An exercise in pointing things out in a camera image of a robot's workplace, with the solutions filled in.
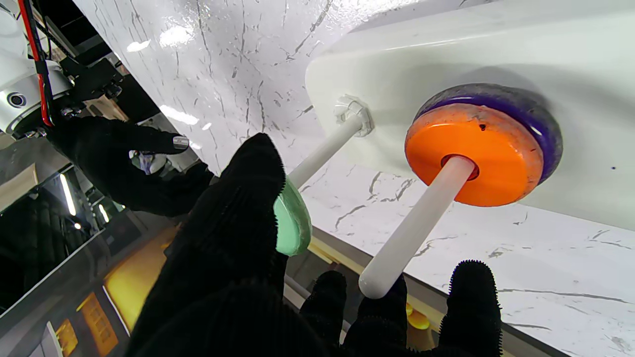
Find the marble countertop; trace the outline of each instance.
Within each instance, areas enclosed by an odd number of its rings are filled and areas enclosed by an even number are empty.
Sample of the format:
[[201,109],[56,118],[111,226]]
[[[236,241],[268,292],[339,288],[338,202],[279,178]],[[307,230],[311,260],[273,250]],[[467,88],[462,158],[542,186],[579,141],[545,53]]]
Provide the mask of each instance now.
[[[304,88],[312,58],[369,19],[487,0],[75,0],[175,128],[217,172],[264,131],[289,172],[324,139]],[[336,155],[300,188],[315,226],[376,254],[425,190]],[[635,356],[635,232],[523,205],[454,203],[406,272],[447,291],[485,261],[503,320],[572,356]]]

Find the white plunger handle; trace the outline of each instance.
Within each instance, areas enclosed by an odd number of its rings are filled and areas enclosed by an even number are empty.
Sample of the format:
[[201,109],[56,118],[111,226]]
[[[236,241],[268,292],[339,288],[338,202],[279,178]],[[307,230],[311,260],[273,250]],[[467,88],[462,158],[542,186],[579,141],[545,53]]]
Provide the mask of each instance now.
[[386,244],[359,276],[359,289],[371,299],[384,297],[423,245],[474,170],[462,156],[448,160]]
[[361,130],[362,119],[359,116],[348,116],[337,131],[326,139],[314,152],[304,159],[289,174],[289,181],[297,187],[304,185],[324,164],[338,152],[355,133]]

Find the black cable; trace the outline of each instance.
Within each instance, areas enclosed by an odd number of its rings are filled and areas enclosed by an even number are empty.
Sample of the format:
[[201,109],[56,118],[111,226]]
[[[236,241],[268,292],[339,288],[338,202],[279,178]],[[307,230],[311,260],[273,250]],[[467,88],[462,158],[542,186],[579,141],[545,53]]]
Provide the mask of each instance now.
[[51,119],[52,117],[51,113],[53,112],[53,92],[51,90],[51,81],[49,80],[49,77],[48,77],[48,68],[46,66],[46,60],[45,60],[46,57],[45,57],[44,51],[42,50],[42,45],[40,43],[39,36],[37,35],[37,26],[36,26],[37,21],[35,20],[35,17],[33,16],[33,9],[31,8],[31,3],[29,0],[23,0],[23,5],[24,5],[24,10],[26,13],[24,13],[22,16],[29,23],[30,31],[33,36],[33,42],[34,42],[33,46],[35,46],[37,57],[39,58],[39,60],[36,61],[36,69],[40,68],[40,70],[38,71],[38,74],[41,74],[43,78],[44,100],[46,101],[46,108],[47,108],[46,115],[48,116],[48,119]]
[[48,59],[53,59],[53,54],[52,54],[52,48],[51,48],[51,34],[50,31],[48,30],[48,24],[46,23],[46,15],[44,14],[44,10],[42,9],[42,5],[40,4],[39,0],[34,0],[34,4],[37,8],[37,10],[40,12],[40,16],[42,17],[42,22],[44,22],[44,33],[46,34],[46,39],[48,41]]
[[37,28],[42,31],[44,34],[46,34],[46,37],[49,38],[50,41],[53,41],[53,43],[55,44],[55,46],[57,46],[57,48],[59,48],[67,57],[73,58],[75,59],[75,56],[73,56],[73,54],[71,54],[66,47],[64,47],[64,45],[57,40],[57,38],[55,38],[55,36],[53,36],[48,29],[45,29],[44,26],[42,26],[42,24],[40,24],[39,22],[36,21],[36,26]]

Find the robotic arm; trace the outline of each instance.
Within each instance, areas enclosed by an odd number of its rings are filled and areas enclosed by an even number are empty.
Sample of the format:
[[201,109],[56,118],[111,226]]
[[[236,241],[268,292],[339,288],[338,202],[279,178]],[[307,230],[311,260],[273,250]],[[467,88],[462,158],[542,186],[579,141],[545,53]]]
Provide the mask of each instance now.
[[[23,16],[36,21],[23,14],[15,0],[0,0],[0,130],[16,140],[41,134],[44,125],[40,79],[36,62],[27,55]],[[51,60],[44,63],[52,98],[46,109],[53,125],[56,119],[78,115],[85,100],[103,94],[112,98],[121,92],[117,84],[123,77],[106,59],[89,67],[70,57],[59,64]]]

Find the mint green sponge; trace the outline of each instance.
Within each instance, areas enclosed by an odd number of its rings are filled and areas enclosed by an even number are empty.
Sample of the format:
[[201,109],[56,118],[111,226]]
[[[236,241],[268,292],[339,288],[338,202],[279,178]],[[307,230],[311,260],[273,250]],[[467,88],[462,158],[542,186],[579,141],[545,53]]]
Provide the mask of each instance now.
[[311,242],[313,226],[302,196],[288,177],[274,212],[278,223],[276,250],[290,257],[304,253]]

